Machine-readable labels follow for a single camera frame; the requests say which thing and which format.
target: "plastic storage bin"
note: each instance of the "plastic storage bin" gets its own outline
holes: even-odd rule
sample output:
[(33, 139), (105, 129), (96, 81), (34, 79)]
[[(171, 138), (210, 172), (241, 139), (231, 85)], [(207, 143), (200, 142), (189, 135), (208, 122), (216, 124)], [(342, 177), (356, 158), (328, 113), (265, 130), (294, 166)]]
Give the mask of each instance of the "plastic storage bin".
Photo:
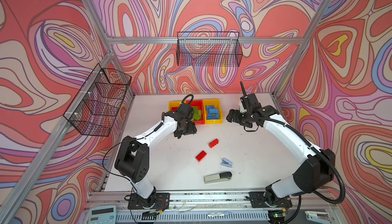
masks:
[(223, 112), (222, 112), (222, 108), (220, 107), (219, 99), (208, 99), (208, 100), (203, 99), (203, 110), (204, 110), (204, 114), (205, 114), (206, 118), (208, 116), (208, 112), (205, 109), (205, 106), (210, 106), (210, 105), (214, 105), (216, 109), (219, 109), (219, 119), (206, 119), (205, 123), (206, 124), (222, 124), (223, 123)]
[[(181, 101), (173, 101), (169, 102), (169, 111), (176, 110), (179, 107)], [(195, 124), (204, 124), (205, 123), (205, 107), (203, 105), (203, 100), (193, 100), (190, 104), (191, 106), (196, 106), (198, 110), (202, 112), (201, 120), (193, 121)]]

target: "white table surface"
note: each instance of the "white table surface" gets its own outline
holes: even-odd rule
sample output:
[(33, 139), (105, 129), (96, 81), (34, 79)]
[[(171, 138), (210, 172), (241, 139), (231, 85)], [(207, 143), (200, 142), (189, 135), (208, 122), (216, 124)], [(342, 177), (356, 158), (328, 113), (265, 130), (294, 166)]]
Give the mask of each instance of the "white table surface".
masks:
[[(161, 119), (170, 101), (180, 101), (185, 95), (137, 95), (123, 137), (136, 136)], [(219, 99), (223, 124), (196, 125), (195, 135), (180, 139), (170, 134), (150, 151), (150, 169), (147, 173), (157, 190), (244, 189), (266, 187), (294, 173), (300, 164), (291, 152), (264, 128), (245, 132), (237, 123), (229, 123), (230, 109), (239, 109), (241, 94), (199, 94), (194, 99)], [(274, 103), (270, 94), (256, 94), (262, 106)], [(214, 139), (213, 148), (208, 143)], [(207, 156), (201, 162), (195, 157), (204, 150)], [(222, 158), (233, 162), (233, 168), (223, 167)], [(205, 175), (230, 171), (231, 181), (204, 184)], [(111, 172), (119, 174), (114, 168)], [(124, 178), (110, 175), (105, 191), (130, 191), (132, 185)]]

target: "black cable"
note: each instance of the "black cable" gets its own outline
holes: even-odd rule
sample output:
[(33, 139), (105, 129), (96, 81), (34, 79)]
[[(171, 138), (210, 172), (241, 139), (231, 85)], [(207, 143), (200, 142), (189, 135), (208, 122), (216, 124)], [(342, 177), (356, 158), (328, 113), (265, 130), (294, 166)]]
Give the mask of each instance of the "black cable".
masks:
[(313, 193), (315, 193), (317, 196), (319, 196), (320, 198), (322, 198), (323, 200), (325, 200), (328, 203), (331, 204), (340, 204), (341, 202), (343, 202), (343, 200), (346, 197), (346, 188), (344, 186), (344, 182), (339, 174), (339, 172), (337, 171), (337, 169), (335, 168), (335, 166), (321, 153), (319, 152), (316, 148), (314, 148), (311, 143), (303, 136), (301, 135), (301, 133), (299, 133), (294, 127), (292, 127), (291, 125), (276, 120), (276, 119), (271, 119), (271, 118), (265, 118), (265, 117), (260, 117), (258, 115), (252, 115), (252, 118), (255, 119), (260, 119), (260, 120), (265, 120), (265, 121), (271, 121), (271, 122), (275, 122), (277, 124), (281, 124), (287, 128), (289, 128), (292, 132), (294, 132), (299, 138), (301, 138), (303, 140), (303, 142), (313, 151), (316, 153), (317, 156), (319, 156), (327, 165), (329, 168), (332, 169), (332, 171), (334, 172), (337, 182), (339, 184), (339, 189), (340, 189), (340, 194), (339, 197), (337, 199), (329, 199), (327, 197), (325, 197), (324, 195), (322, 195), (321, 193), (317, 192), (317, 191), (313, 191)]
[(130, 215), (132, 216), (133, 221), (134, 221), (136, 224), (139, 224), (139, 223), (135, 220), (135, 217), (133, 217), (133, 215), (132, 215), (132, 210), (129, 209), (129, 211), (130, 211)]
[(109, 148), (109, 150), (105, 153), (105, 156), (103, 157), (103, 159), (102, 159), (102, 167), (104, 168), (104, 170), (106, 170), (109, 174), (112, 174), (112, 175), (116, 175), (116, 176), (119, 176), (119, 177), (122, 177), (122, 178), (125, 178), (127, 181), (129, 181), (129, 179), (128, 178), (126, 178), (125, 176), (123, 176), (123, 175), (117, 175), (117, 174), (114, 174), (114, 173), (112, 173), (112, 172), (110, 172), (110, 171), (108, 171), (106, 168), (105, 168), (105, 166), (104, 166), (104, 160), (105, 160), (105, 158), (106, 158), (106, 155), (110, 152), (110, 150), (112, 150), (115, 146), (117, 146), (117, 145), (119, 145), (119, 144), (121, 144), (121, 143), (124, 143), (124, 142), (127, 142), (127, 141), (134, 141), (134, 140), (126, 140), (126, 141), (122, 141), (122, 142), (119, 142), (119, 143), (117, 143), (116, 145), (114, 145), (114, 146), (112, 146), (111, 148)]
[(296, 218), (296, 216), (298, 215), (298, 213), (300, 211), (300, 207), (301, 207), (301, 195), (298, 196), (298, 206), (297, 206), (295, 213), (290, 218), (288, 218), (287, 220), (282, 222), (281, 224), (287, 224), (287, 223), (291, 222), (292, 220), (294, 220), (294, 218)]
[[(149, 135), (151, 135), (152, 133), (154, 133), (154, 130), (150, 133), (150, 134), (148, 134), (147, 136), (145, 136), (145, 137), (143, 137), (143, 138), (146, 138), (146, 137), (148, 137)], [(104, 170), (106, 170), (109, 174), (112, 174), (112, 175), (116, 175), (116, 176), (119, 176), (119, 177), (122, 177), (122, 178), (125, 178), (127, 181), (129, 181), (129, 179), (128, 178), (126, 178), (125, 176), (123, 176), (123, 175), (117, 175), (117, 174), (114, 174), (114, 173), (112, 173), (112, 172), (110, 172), (110, 171), (108, 171), (106, 168), (105, 168), (105, 165), (104, 165), (104, 160), (105, 160), (105, 158), (106, 158), (106, 155), (110, 152), (110, 150), (112, 150), (115, 146), (117, 146), (117, 145), (119, 145), (119, 144), (121, 144), (121, 143), (124, 143), (124, 142), (128, 142), (128, 141), (137, 141), (137, 140), (140, 140), (140, 139), (143, 139), (143, 138), (137, 138), (137, 139), (133, 139), (133, 140), (125, 140), (125, 141), (121, 141), (121, 142), (119, 142), (119, 143), (117, 143), (116, 145), (114, 145), (114, 146), (112, 146), (111, 148), (109, 148), (109, 150), (105, 153), (105, 156), (103, 157), (103, 159), (102, 159), (102, 167), (104, 168)]]
[(257, 126), (257, 128), (256, 128), (255, 130), (246, 130), (246, 129), (245, 129), (245, 126), (244, 126), (244, 130), (245, 130), (246, 132), (256, 132), (258, 129), (259, 129), (259, 126)]
[(184, 99), (181, 101), (181, 103), (184, 103), (185, 100), (186, 100), (188, 97), (191, 97), (190, 102), (189, 102), (189, 104), (191, 104), (192, 101), (193, 101), (193, 95), (192, 95), (192, 94), (186, 95), (186, 96), (184, 97)]

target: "white device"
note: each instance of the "white device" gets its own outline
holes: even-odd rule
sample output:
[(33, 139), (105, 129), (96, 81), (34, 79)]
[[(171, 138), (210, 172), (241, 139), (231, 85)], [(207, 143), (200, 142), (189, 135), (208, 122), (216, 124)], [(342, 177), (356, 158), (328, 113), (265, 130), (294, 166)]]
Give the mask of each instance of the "white device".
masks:
[(331, 224), (331, 218), (328, 212), (305, 211), (306, 219), (315, 223)]
[(91, 208), (89, 211), (89, 224), (115, 224), (116, 206), (106, 205)]

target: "vent grille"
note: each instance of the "vent grille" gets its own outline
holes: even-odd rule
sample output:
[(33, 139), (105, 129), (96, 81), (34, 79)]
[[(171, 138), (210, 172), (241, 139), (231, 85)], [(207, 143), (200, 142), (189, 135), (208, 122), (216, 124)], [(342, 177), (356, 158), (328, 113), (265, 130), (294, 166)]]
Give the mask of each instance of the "vent grille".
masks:
[[(231, 214), (219, 217), (208, 217), (211, 211), (191, 211), (187, 213), (163, 212), (156, 217), (155, 222), (194, 222), (194, 221), (268, 221), (266, 210), (232, 211)], [(141, 212), (133, 212), (137, 222), (151, 222), (141, 219)], [(128, 212), (117, 212), (116, 223), (133, 223), (132, 216)]]

